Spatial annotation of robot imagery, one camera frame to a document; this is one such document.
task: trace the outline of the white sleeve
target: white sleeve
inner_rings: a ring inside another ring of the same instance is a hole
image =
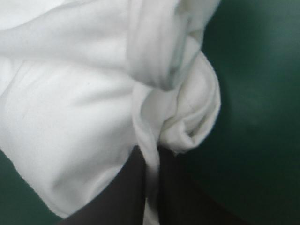
[[[177,86],[199,53],[204,28],[219,0],[129,0],[127,69],[163,90]],[[198,47],[189,45],[193,37]]]

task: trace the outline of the green surface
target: green surface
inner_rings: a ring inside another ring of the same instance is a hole
[[[57,221],[0,152],[0,225],[52,225]]]
[[[182,160],[253,225],[300,224],[300,1],[223,0],[204,52],[221,87],[209,138]],[[0,154],[0,225],[58,221]]]

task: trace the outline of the white cloth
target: white cloth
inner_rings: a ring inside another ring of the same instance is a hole
[[[98,195],[135,145],[151,204],[157,144],[184,153],[210,132],[201,45],[218,2],[0,0],[0,149],[55,214]],[[158,224],[148,205],[144,224]]]

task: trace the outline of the white garment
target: white garment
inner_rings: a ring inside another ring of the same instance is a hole
[[[220,98],[201,45],[218,2],[0,0],[0,149],[55,214],[90,202],[137,144],[151,202],[157,144],[206,137]],[[148,205],[144,224],[158,224]]]

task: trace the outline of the knotted fabric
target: knotted fabric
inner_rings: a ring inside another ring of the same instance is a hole
[[[90,202],[139,145],[144,224],[158,224],[157,145],[198,146],[219,111],[201,52],[218,2],[0,0],[0,149],[55,214]]]

